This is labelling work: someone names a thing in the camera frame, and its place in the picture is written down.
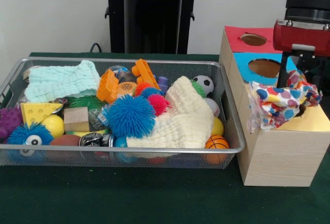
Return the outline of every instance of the polka dot scarf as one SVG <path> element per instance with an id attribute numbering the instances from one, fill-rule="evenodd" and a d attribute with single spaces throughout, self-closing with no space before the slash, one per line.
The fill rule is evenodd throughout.
<path id="1" fill-rule="evenodd" d="M 299 106 L 317 106 L 322 98 L 315 85 L 306 81 L 301 71 L 290 71 L 286 88 L 250 82 L 249 100 L 252 117 L 250 132 L 256 128 L 268 131 L 281 126 L 299 113 Z"/>

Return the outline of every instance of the metal basket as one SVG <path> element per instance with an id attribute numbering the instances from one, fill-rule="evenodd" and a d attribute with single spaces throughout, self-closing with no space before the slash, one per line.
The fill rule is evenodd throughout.
<path id="1" fill-rule="evenodd" d="M 13 107 L 24 93 L 27 83 L 23 72 L 36 65 L 75 66 L 79 58 L 30 57 L 19 61 L 0 87 L 0 104 Z M 132 68 L 135 60 L 86 59 L 95 63 L 102 75 L 113 65 Z M 236 153 L 245 147 L 245 139 L 238 113 L 223 66 L 215 62 L 197 61 L 148 61 L 153 73 L 169 79 L 169 85 L 180 76 L 189 79 L 197 75 L 211 77 L 214 82 L 213 99 L 221 111 L 219 118 L 224 123 L 224 137 L 230 149 L 164 149 L 164 148 L 115 148 L 115 147 L 73 147 L 33 146 L 0 144 L 1 165 L 44 165 L 44 166 L 111 166 L 111 167 L 168 167 L 168 168 L 221 168 L 225 169 Z M 155 159 L 134 158 L 136 153 L 158 153 Z M 220 156 L 221 163 L 208 164 L 205 157 Z"/>

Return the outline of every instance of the table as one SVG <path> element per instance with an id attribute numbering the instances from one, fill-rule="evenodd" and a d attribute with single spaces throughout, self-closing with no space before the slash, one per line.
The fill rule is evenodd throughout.
<path id="1" fill-rule="evenodd" d="M 217 55 L 143 57 L 218 60 Z M 309 188 L 243 186 L 235 158 L 226 170 L 2 166 L 0 178 L 2 223 L 311 224 L 330 220 L 328 154 Z"/>

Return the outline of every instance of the mint green knit cloth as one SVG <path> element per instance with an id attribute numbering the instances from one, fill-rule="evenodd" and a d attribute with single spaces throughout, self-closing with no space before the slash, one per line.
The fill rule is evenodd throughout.
<path id="1" fill-rule="evenodd" d="M 77 66 L 42 66 L 32 68 L 25 96 L 29 102 L 50 102 L 63 97 L 96 95 L 100 76 L 91 61 Z"/>

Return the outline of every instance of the red spiky ball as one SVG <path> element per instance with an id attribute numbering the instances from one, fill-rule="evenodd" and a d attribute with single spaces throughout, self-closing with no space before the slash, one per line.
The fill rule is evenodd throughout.
<path id="1" fill-rule="evenodd" d="M 165 99 L 160 94 L 153 94 L 148 97 L 148 101 L 155 109 L 156 116 L 163 114 L 166 111 L 166 108 L 170 105 L 167 99 Z"/>
<path id="2" fill-rule="evenodd" d="M 135 89 L 135 93 L 134 93 L 134 96 L 140 96 L 142 91 L 146 88 L 150 88 L 152 87 L 150 83 L 148 82 L 142 82 L 142 83 L 139 83 L 137 86 L 136 86 L 136 89 Z"/>

